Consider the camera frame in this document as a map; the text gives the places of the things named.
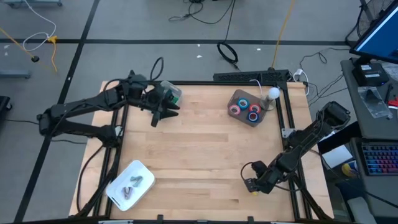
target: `monitor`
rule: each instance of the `monitor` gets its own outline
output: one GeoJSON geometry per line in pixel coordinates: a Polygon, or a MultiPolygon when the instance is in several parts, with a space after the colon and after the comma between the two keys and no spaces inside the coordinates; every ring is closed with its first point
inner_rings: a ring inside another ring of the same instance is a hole
{"type": "Polygon", "coordinates": [[[368,59],[398,63],[398,0],[392,2],[381,13],[379,18],[355,43],[350,53],[368,59]]]}

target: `blue screen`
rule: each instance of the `blue screen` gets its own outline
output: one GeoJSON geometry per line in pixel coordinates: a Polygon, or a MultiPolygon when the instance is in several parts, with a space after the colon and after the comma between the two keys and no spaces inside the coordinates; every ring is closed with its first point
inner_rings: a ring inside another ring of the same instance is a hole
{"type": "Polygon", "coordinates": [[[392,12],[384,16],[372,32],[370,32],[355,51],[398,62],[398,4],[392,12]]]}

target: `keyboard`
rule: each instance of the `keyboard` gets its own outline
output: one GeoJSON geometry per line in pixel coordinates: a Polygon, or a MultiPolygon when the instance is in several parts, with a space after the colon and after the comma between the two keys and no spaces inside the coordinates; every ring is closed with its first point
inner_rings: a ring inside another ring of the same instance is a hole
{"type": "Polygon", "coordinates": [[[362,143],[367,175],[398,175],[398,142],[362,143]]]}
{"type": "Polygon", "coordinates": [[[263,83],[269,82],[286,82],[289,76],[288,70],[268,70],[256,72],[231,72],[231,73],[215,73],[214,81],[224,82],[249,82],[250,80],[259,80],[263,83]]]}

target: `white cable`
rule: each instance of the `white cable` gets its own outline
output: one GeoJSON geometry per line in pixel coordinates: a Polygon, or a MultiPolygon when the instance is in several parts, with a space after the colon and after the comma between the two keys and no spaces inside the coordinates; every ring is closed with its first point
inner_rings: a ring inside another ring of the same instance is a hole
{"type": "Polygon", "coordinates": [[[261,92],[261,96],[262,96],[262,88],[261,88],[261,84],[260,84],[259,80],[249,80],[249,82],[253,82],[253,81],[256,81],[259,84],[260,92],[261,92]]]}
{"type": "MultiPolygon", "coordinates": [[[[304,76],[305,76],[305,79],[307,80],[307,83],[309,83],[310,80],[308,79],[307,74],[306,74],[302,69],[300,69],[300,68],[297,69],[297,71],[293,74],[293,80],[294,80],[294,82],[298,82],[298,81],[295,79],[295,76],[296,76],[296,75],[298,75],[299,78],[300,78],[300,76],[303,75],[303,74],[304,74],[304,76]]],[[[305,95],[308,96],[309,93],[310,93],[310,87],[307,86],[307,92],[305,93],[305,95]]]]}
{"type": "Polygon", "coordinates": [[[49,34],[46,33],[46,32],[38,32],[38,33],[36,33],[36,34],[31,35],[30,37],[26,38],[26,39],[23,41],[23,43],[22,43],[23,48],[24,48],[26,51],[33,51],[33,50],[36,50],[36,49],[38,49],[39,47],[41,47],[49,38],[51,38],[51,37],[54,35],[55,30],[57,29],[57,25],[56,25],[54,22],[50,21],[49,19],[46,19],[46,18],[44,18],[43,16],[41,16],[41,15],[40,15],[39,13],[37,13],[36,11],[34,11],[33,8],[32,8],[32,6],[30,6],[30,4],[27,2],[27,0],[24,0],[24,1],[25,1],[25,3],[27,4],[27,7],[29,7],[29,9],[30,9],[34,14],[36,14],[36,15],[39,16],[40,18],[42,18],[42,19],[44,19],[45,21],[47,21],[47,22],[49,22],[49,23],[51,23],[51,24],[54,25],[54,31],[51,33],[51,35],[49,35],[49,34]],[[41,44],[39,44],[37,47],[35,47],[35,48],[33,48],[33,49],[26,49],[26,47],[25,47],[26,41],[29,40],[29,39],[31,39],[32,37],[34,37],[34,36],[36,36],[36,35],[40,35],[40,34],[46,35],[47,38],[46,38],[45,40],[43,40],[43,42],[42,42],[41,44]]]}

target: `wooden table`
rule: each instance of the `wooden table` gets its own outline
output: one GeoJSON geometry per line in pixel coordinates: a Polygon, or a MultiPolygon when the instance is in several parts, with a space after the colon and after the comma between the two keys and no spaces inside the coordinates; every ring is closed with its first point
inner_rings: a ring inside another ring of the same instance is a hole
{"type": "MultiPolygon", "coordinates": [[[[312,122],[304,86],[288,83],[288,87],[295,126],[303,129],[312,122]]],[[[254,196],[239,174],[245,163],[262,160],[268,164],[282,151],[276,110],[269,111],[255,128],[227,115],[226,104],[237,88],[259,96],[258,86],[179,88],[183,91],[180,115],[160,121],[156,128],[150,126],[149,112],[129,108],[119,173],[133,160],[140,160],[153,172],[156,183],[134,208],[122,212],[113,205],[111,218],[153,220],[163,214],[165,220],[244,221],[253,216],[255,221],[294,221],[289,192],[274,188],[269,195],[254,196]]],[[[283,95],[280,99],[285,126],[289,127],[283,95]]],[[[93,125],[110,124],[111,117],[112,113],[96,112],[93,125]]],[[[88,141],[82,165],[100,145],[97,139],[88,141]]],[[[104,150],[89,163],[83,175],[81,206],[98,186],[103,156],[104,150]]],[[[307,153],[302,163],[309,192],[333,217],[319,156],[307,153]]],[[[247,167],[243,175],[254,177],[255,173],[247,167]]],[[[281,186],[289,188],[287,183],[281,186]]],[[[100,214],[105,199],[104,195],[100,214]]],[[[300,192],[298,201],[304,217],[300,192]]],[[[76,192],[70,209],[70,214],[75,213],[76,192]]]]}

